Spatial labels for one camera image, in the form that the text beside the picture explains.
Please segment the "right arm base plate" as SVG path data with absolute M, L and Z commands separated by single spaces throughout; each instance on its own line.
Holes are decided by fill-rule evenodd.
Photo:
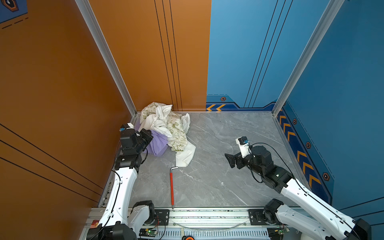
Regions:
M 268 225 L 263 209 L 249 209 L 249 220 L 252 226 L 264 226 Z

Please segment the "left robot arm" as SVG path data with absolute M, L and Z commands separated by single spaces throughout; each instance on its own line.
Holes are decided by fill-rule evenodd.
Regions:
M 87 240 L 137 240 L 144 223 L 155 215 L 152 201 L 138 202 L 129 212 L 133 186 L 144 162 L 142 152 L 152 141 L 152 132 L 138 132 L 133 124 L 127 123 L 121 126 L 120 133 L 122 153 L 112 168 L 115 180 L 110 199 L 99 225 L 89 229 Z

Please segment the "purple cloth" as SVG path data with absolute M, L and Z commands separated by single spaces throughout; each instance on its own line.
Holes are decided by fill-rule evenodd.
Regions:
M 168 139 L 165 135 L 154 130 L 141 128 L 139 123 L 134 125 L 136 131 L 137 143 L 135 149 L 138 153 L 146 150 L 149 154 L 160 157 L 168 147 Z

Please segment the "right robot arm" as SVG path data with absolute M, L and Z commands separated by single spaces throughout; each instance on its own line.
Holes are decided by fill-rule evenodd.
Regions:
M 267 223 L 291 226 L 302 233 L 302 239 L 308 240 L 372 239 L 371 225 L 363 219 L 355 220 L 343 214 L 312 193 L 288 167 L 275 165 L 265 147 L 248 144 L 239 147 L 238 154 L 225 154 L 231 168 L 248 168 L 253 176 L 260 176 L 259 183 L 264 183 L 306 211 L 303 215 L 282 201 L 272 199 L 264 207 Z

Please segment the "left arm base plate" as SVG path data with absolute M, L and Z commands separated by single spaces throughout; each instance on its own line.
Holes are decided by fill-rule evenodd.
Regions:
M 170 210 L 155 209 L 150 212 L 150 217 L 145 221 L 145 226 L 168 226 L 170 219 Z

